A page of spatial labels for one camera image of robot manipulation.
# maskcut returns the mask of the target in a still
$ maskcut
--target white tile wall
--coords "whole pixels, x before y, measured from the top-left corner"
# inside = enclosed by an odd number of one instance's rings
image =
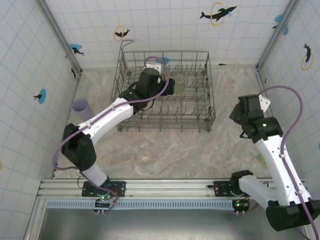
[[[75,55],[80,65],[97,68],[116,66],[118,26],[130,29],[123,39],[134,39],[133,50],[206,50],[213,64],[257,64],[275,31],[275,17],[283,14],[289,0],[220,1],[223,8],[237,6],[220,26],[200,19],[201,12],[211,12],[214,1],[208,0],[46,2],[68,43],[82,46],[84,56]],[[220,8],[214,7],[213,14]]]
[[[69,24],[75,18],[64,17]],[[22,239],[40,179],[52,172],[51,156],[71,100],[67,95],[76,85],[67,61],[34,0],[1,1],[1,240]],[[47,96],[39,104],[33,96],[43,88]]]
[[[320,199],[320,5],[318,0],[303,0],[297,7],[288,27],[289,32],[282,36],[271,53],[263,69],[266,87],[287,85],[296,89],[304,101],[303,114],[292,133],[287,147],[300,177],[305,178],[308,190]],[[311,48],[314,56],[309,70],[302,70],[301,64]],[[283,95],[281,91],[270,92],[274,115],[287,130],[299,111],[295,95]]]

